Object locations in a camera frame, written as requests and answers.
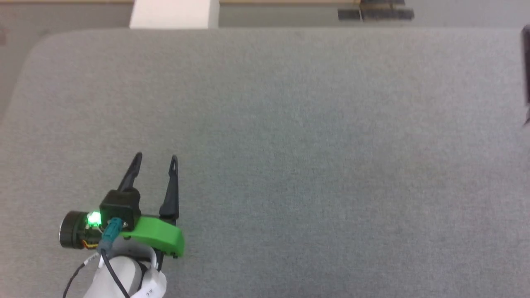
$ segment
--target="glowing green led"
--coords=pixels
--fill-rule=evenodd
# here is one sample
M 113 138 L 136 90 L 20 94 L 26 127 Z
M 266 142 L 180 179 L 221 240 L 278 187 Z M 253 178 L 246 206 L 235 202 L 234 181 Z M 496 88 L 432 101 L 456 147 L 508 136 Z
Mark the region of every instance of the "glowing green led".
M 97 211 L 90 212 L 86 217 L 86 223 L 89 224 L 89 226 L 101 225 L 101 214 Z

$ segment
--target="white object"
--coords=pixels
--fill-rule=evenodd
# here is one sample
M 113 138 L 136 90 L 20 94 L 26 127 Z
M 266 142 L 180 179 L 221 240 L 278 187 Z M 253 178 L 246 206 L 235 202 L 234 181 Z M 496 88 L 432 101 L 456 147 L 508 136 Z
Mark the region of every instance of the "white object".
M 118 237 L 109 252 L 110 264 L 131 298 L 162 298 L 167 288 L 167 280 L 162 272 L 156 270 L 158 260 L 153 248 L 134 239 L 125 240 Z M 140 265 L 133 258 L 149 258 L 147 272 L 142 279 Z M 84 298 L 123 298 L 118 285 L 112 279 L 103 259 L 100 258 L 98 270 L 92 285 Z
M 135 0 L 131 29 L 219 27 L 219 0 Z

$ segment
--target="teal connector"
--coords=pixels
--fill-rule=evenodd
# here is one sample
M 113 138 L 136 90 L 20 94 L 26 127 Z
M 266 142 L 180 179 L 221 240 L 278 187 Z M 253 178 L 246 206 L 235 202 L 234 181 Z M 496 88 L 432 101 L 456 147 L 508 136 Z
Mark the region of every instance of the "teal connector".
M 110 220 L 110 223 L 105 228 L 103 235 L 101 235 L 101 240 L 97 248 L 97 251 L 99 253 L 101 253 L 102 249 L 106 252 L 109 252 L 112 249 L 112 244 L 114 243 L 114 240 L 118 237 L 121 232 L 121 229 L 123 228 L 122 225 L 123 223 L 121 221 L 121 218 L 119 217 L 113 217 Z

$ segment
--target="gray fabric surface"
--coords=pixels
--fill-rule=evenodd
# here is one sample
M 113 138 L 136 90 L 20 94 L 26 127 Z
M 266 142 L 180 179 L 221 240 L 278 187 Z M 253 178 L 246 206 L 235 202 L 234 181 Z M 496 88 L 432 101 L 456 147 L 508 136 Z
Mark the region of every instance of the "gray fabric surface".
M 522 73 L 517 30 L 49 38 L 0 127 L 0 296 L 61 295 L 59 223 L 143 151 L 144 213 L 180 161 L 166 297 L 528 297 Z

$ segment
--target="green bracket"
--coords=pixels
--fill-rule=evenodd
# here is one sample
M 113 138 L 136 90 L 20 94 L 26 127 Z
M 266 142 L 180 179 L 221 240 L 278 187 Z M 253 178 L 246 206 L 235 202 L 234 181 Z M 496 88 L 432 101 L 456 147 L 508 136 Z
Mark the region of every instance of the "green bracket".
M 182 231 L 178 227 L 156 217 L 141 216 L 134 231 L 122 231 L 120 235 L 124 237 L 130 236 L 167 255 L 182 257 L 184 253 Z

